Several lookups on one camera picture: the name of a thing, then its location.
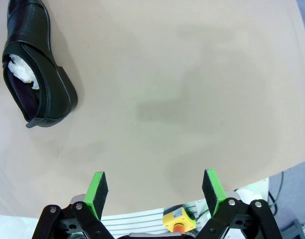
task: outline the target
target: white tissue paper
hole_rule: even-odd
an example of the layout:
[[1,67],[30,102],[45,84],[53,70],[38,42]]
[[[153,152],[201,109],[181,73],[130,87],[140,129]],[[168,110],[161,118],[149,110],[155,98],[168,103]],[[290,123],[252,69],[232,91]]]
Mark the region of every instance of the white tissue paper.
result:
[[38,82],[32,69],[28,66],[28,64],[17,55],[10,54],[9,56],[12,60],[8,63],[8,68],[13,73],[13,75],[18,77],[24,83],[33,82],[32,89],[38,90]]

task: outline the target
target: bolt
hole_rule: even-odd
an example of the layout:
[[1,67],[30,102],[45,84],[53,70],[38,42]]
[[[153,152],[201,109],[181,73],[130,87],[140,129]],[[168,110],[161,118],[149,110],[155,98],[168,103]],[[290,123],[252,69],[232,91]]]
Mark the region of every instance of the bolt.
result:
[[260,207],[262,207],[262,204],[260,203],[260,202],[255,202],[255,204],[254,204],[257,208],[260,208]]
[[229,204],[230,206],[234,206],[234,205],[236,205],[236,202],[235,202],[233,199],[230,199],[230,200],[228,201],[228,204]]
[[83,207],[83,205],[82,205],[81,203],[79,203],[79,204],[76,205],[76,209],[77,209],[77,210],[81,210],[82,207]]
[[56,212],[56,207],[51,207],[51,209],[49,210],[51,213],[55,213]]

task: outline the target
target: shoe heel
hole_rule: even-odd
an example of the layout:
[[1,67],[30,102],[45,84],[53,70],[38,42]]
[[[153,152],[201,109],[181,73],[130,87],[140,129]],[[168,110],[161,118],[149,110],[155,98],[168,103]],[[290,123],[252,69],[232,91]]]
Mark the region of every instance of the shoe heel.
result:
[[68,97],[69,97],[69,101],[70,101],[70,107],[71,107],[71,111],[72,111],[75,109],[75,107],[77,106],[77,103],[78,103],[78,97],[77,97],[76,90],[75,90],[72,82],[68,78],[68,75],[64,71],[63,67],[58,66],[57,71],[58,71],[58,74],[59,74],[63,84],[65,85],[65,88],[67,89]]

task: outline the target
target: black shoe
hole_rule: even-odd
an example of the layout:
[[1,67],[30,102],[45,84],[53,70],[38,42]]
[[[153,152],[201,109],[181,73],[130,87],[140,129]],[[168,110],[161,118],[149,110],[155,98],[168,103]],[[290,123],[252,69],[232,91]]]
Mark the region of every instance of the black shoe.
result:
[[[36,76],[39,90],[22,82],[9,70],[10,54],[22,58]],[[56,65],[50,46],[50,20],[40,0],[10,0],[3,76],[28,122],[49,127],[63,120],[77,105],[77,93],[62,67]]]

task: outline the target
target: gray floor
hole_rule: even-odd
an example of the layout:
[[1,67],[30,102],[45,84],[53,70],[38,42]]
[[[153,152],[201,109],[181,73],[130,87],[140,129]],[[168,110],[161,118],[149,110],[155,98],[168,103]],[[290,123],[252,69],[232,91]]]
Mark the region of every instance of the gray floor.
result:
[[[305,0],[297,0],[305,24]],[[270,192],[276,197],[281,174],[270,177]],[[276,221],[280,229],[290,226],[297,218],[305,224],[305,162],[284,172],[284,183],[277,201]]]

